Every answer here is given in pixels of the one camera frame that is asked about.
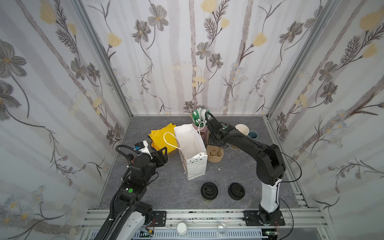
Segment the white paper takeout bag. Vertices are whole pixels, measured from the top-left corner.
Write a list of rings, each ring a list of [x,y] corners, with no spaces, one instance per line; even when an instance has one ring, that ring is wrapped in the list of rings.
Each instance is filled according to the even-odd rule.
[[[193,124],[174,128],[174,133],[165,132],[163,139],[167,146],[178,149],[188,180],[206,173],[208,155],[200,133]]]

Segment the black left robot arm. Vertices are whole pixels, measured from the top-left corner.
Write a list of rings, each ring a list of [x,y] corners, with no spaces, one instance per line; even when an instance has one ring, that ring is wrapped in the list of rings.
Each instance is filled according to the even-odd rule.
[[[151,178],[159,174],[157,169],[168,162],[168,149],[163,147],[150,151],[145,142],[141,142],[134,148],[118,145],[115,150],[127,160],[128,169],[111,199],[109,215],[95,239],[132,240],[142,227],[152,237],[157,226],[156,217],[153,207],[142,202],[142,198],[153,182]]]

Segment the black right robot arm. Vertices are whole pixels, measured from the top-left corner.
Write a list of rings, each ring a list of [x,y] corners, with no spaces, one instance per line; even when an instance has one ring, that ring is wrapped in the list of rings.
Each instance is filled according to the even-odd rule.
[[[289,155],[283,153],[275,144],[260,143],[234,126],[218,121],[211,113],[205,113],[205,116],[210,131],[209,145],[220,148],[233,145],[257,163],[256,175],[262,182],[262,199],[256,216],[248,219],[259,226],[277,224],[282,216],[279,191],[287,170],[283,157],[288,158]]]

